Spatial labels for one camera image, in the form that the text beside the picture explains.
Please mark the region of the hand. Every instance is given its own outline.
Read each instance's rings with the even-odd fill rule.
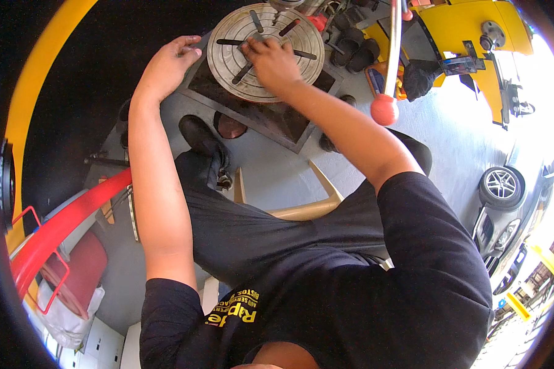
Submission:
[[[180,36],[162,46],[143,71],[133,96],[160,104],[177,89],[187,69],[201,56],[200,49],[189,46],[200,40],[200,36]]]
[[[254,65],[259,82],[275,95],[283,98],[294,84],[303,83],[294,48],[289,42],[279,46],[271,38],[260,42],[249,37],[242,52]]]

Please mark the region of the concrete floor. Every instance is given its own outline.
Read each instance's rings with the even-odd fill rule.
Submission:
[[[345,77],[338,95],[352,94],[357,99],[358,109],[369,114],[373,96],[364,75],[350,75],[344,69],[337,71]],[[399,108],[399,122],[392,128],[429,146],[433,154],[431,180],[466,228],[472,229],[480,207],[477,195],[480,176],[485,169],[504,163],[513,144],[512,135],[491,123],[490,109],[484,99],[477,100],[457,76],[447,78],[442,88],[433,89],[421,99],[412,103],[400,102]],[[189,149],[178,131],[179,119],[185,114],[196,114],[211,126],[214,110],[174,93],[163,102],[161,114],[176,157]],[[352,193],[363,181],[363,175],[342,155],[322,151],[318,147],[320,134],[320,130],[315,129],[299,155],[252,129],[240,138],[225,141],[233,152],[231,170],[237,166],[243,168],[247,202],[270,210],[325,198],[326,193],[308,166],[309,159],[343,196]],[[109,151],[110,158],[123,159],[115,129],[103,149]],[[100,176],[117,172],[116,169],[94,166],[86,188],[94,187]],[[114,216],[115,225],[109,225],[100,213],[98,215],[97,228],[101,229],[96,232],[107,251],[109,264],[102,279],[106,294],[97,317],[125,335],[127,328],[140,320],[145,263],[143,249],[133,238],[126,201]],[[207,276],[197,268],[200,288]]]

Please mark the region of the metal base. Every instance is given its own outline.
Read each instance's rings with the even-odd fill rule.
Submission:
[[[254,11],[256,17],[251,15],[251,11]],[[307,83],[315,82],[322,72],[324,44],[316,27],[295,10],[282,12],[277,23],[273,25],[275,13],[275,9],[267,4],[244,6],[222,19],[211,34],[207,45],[209,68],[222,87],[241,99],[257,103],[281,101],[259,83],[254,69],[245,72],[243,77],[239,76],[248,61],[236,46],[220,45],[217,44],[217,40],[244,41],[259,33],[260,28],[263,32],[259,34],[263,38],[273,38],[280,44],[290,42],[294,49],[317,56],[316,60],[296,57],[302,78]],[[255,24],[255,18],[258,19],[261,27]],[[296,20],[299,20],[299,23],[281,36],[280,32]]]

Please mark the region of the yellow pillar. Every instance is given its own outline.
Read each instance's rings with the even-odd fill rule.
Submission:
[[[525,308],[521,301],[517,300],[517,297],[515,297],[512,293],[507,292],[507,296],[505,296],[505,299],[507,300],[507,304],[509,304],[509,306],[513,308],[517,315],[521,316],[521,319],[527,321],[531,317],[529,311]]]
[[[546,265],[546,268],[554,275],[554,254],[549,248],[543,248],[536,244],[531,245],[530,249],[539,255],[540,260]]]

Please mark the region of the person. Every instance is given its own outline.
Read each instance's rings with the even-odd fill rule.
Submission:
[[[472,239],[417,153],[306,84],[290,44],[248,39],[243,52],[259,82],[315,122],[366,181],[326,216],[286,221],[213,189],[229,154],[199,118],[178,122],[192,149],[174,161],[160,103],[201,56],[200,39],[163,46],[130,106],[147,270],[142,368],[469,368],[494,316]],[[378,265],[386,249],[388,271]],[[193,262],[233,288],[207,316]]]

